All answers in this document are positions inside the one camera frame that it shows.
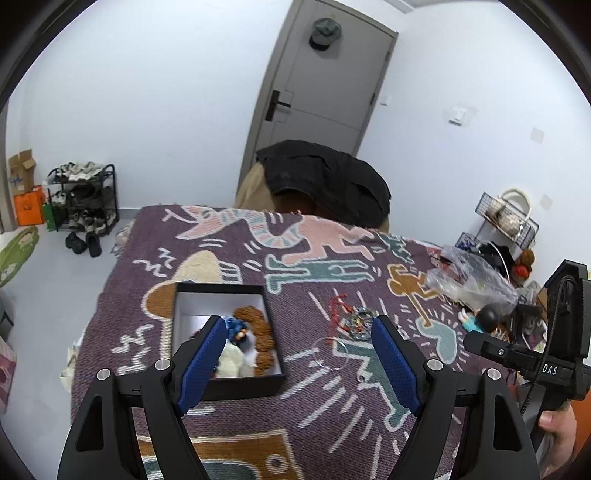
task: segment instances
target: screw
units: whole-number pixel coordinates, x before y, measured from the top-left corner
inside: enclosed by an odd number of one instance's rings
[[[501,378],[501,372],[499,372],[496,368],[489,368],[486,371],[486,374],[492,380],[500,380]]]
[[[435,359],[435,358],[431,358],[428,362],[427,362],[427,366],[431,369],[431,370],[435,370],[436,372],[439,372],[442,368],[443,368],[443,364]]]
[[[170,367],[170,360],[168,358],[156,360],[156,363],[154,364],[154,368],[156,368],[156,370],[166,370],[168,367]]]
[[[102,370],[99,370],[99,372],[96,374],[96,378],[98,378],[99,380],[106,380],[107,378],[109,378],[110,374],[111,372],[109,371],[109,369],[104,368]]]

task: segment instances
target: finger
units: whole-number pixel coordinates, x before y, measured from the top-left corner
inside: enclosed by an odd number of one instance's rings
[[[571,457],[576,437],[577,421],[572,407],[566,410],[545,411],[538,421],[540,428],[555,435],[556,439],[549,452],[548,468],[544,476],[558,470]]]
[[[567,410],[542,412],[538,425],[544,431],[554,433],[558,440],[574,439],[577,432],[577,421],[572,407]]]

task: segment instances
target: white plush toy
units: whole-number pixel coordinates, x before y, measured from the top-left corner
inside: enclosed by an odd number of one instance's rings
[[[216,378],[253,377],[254,368],[248,364],[242,350],[226,341],[217,362]]]

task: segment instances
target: black shoe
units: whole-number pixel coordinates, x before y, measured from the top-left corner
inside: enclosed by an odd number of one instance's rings
[[[88,244],[88,251],[92,258],[98,257],[103,252],[103,249],[100,247],[99,236],[96,233],[88,232],[86,234],[86,243]]]
[[[71,248],[76,255],[80,255],[86,250],[86,243],[82,238],[78,238],[76,232],[72,232],[66,237],[66,247]]]

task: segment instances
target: stuffed toy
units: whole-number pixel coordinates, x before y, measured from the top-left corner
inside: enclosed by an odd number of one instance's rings
[[[530,277],[531,266],[535,262],[535,255],[529,248],[522,251],[521,255],[515,260],[513,275],[518,280],[525,281]]]
[[[248,363],[244,353],[236,345],[226,342],[217,361],[216,378],[253,377],[254,367]]]

